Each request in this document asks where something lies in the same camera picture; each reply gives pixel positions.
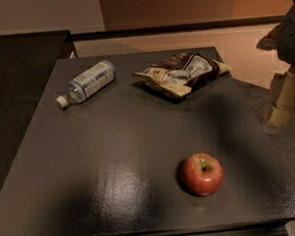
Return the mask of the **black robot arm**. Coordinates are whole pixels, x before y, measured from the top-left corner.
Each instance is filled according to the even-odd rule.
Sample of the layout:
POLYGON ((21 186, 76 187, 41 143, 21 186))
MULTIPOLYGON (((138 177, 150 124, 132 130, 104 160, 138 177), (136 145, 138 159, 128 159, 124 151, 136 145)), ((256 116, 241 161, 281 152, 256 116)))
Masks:
POLYGON ((285 74, 275 73, 263 125, 271 132, 285 128, 295 117, 295 0, 285 18, 256 44, 258 49, 276 50, 278 59, 290 68, 285 74))

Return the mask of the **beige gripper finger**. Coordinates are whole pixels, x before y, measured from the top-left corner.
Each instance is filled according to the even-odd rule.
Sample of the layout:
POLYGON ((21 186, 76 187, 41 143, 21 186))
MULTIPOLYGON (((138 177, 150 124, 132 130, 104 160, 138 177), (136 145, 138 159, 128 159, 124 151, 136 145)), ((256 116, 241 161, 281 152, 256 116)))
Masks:
POLYGON ((275 73, 271 82, 271 103, 266 110, 264 124, 284 128, 295 117, 295 66, 292 65, 285 74, 275 73))
POLYGON ((277 49, 279 37, 279 26, 275 26, 272 30, 262 38, 262 47, 266 50, 277 49))

